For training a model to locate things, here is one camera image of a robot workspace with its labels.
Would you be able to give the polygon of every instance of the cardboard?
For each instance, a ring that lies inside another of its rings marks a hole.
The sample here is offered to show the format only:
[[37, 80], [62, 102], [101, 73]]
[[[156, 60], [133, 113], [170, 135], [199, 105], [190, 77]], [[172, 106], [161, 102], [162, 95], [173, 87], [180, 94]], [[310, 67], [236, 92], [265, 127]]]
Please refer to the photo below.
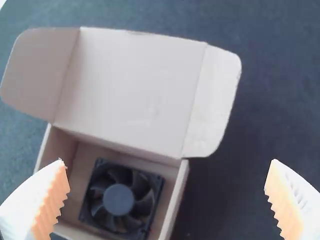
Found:
[[237, 55], [205, 42], [102, 28], [38, 28], [16, 40], [0, 95], [48, 121], [35, 171], [61, 157], [71, 192], [55, 232], [101, 239], [78, 221], [94, 161], [165, 178], [149, 240], [170, 238], [189, 161], [223, 137], [241, 74]]

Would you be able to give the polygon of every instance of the box lid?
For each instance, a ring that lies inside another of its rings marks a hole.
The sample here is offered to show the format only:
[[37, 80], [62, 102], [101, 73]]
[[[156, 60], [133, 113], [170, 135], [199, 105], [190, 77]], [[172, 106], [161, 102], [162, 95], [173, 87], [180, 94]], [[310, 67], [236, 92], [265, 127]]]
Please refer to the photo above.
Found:
[[205, 42], [103, 28], [37, 28], [15, 41], [2, 100], [69, 132], [179, 159], [228, 123], [241, 62]]

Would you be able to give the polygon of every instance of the orange ridged pad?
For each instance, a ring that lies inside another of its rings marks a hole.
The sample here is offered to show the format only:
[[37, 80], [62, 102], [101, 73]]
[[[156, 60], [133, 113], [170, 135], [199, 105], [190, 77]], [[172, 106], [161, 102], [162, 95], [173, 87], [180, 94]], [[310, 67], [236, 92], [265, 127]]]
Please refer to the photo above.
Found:
[[264, 192], [269, 196], [268, 202], [272, 204], [271, 210], [275, 212], [274, 218], [278, 220], [280, 236], [285, 240], [299, 240], [304, 230], [302, 215], [278, 163], [276, 159], [271, 162]]

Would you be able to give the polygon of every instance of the fan hub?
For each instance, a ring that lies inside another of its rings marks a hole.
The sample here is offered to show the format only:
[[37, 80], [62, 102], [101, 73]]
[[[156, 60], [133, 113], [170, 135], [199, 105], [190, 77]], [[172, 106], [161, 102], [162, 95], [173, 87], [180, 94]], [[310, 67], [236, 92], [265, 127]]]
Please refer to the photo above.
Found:
[[103, 194], [103, 206], [114, 216], [128, 214], [135, 204], [135, 197], [131, 189], [124, 184], [114, 184]]

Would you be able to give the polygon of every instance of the fan blade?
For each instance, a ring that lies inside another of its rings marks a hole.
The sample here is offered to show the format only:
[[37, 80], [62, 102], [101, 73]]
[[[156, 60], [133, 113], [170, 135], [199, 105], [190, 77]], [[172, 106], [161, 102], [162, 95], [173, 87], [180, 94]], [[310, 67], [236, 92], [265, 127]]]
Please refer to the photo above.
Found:
[[132, 210], [132, 214], [135, 216], [148, 216], [151, 213], [154, 205], [154, 192], [150, 190], [147, 195], [144, 196], [140, 201], [136, 201]]
[[97, 191], [101, 194], [103, 194], [106, 189], [112, 185], [112, 183], [106, 179], [100, 179], [97, 180], [96, 182], [94, 182], [91, 186], [90, 186], [90, 190], [94, 190]]
[[91, 215], [92, 217], [95, 217], [97, 213], [103, 208], [104, 204], [102, 200], [96, 200], [91, 205]]
[[143, 222], [140, 221], [139, 219], [136, 219], [130, 215], [123, 216], [121, 218], [123, 226], [125, 227], [126, 230], [133, 231], [138, 228], [140, 228], [143, 225]]
[[131, 178], [131, 171], [125, 168], [111, 168], [107, 172], [118, 184], [127, 184]]
[[104, 220], [104, 226], [112, 232], [117, 231], [116, 219], [113, 215], [107, 214]]
[[135, 199], [137, 200], [143, 198], [150, 190], [148, 180], [141, 176], [138, 171], [133, 172], [133, 183], [131, 189], [134, 193]]

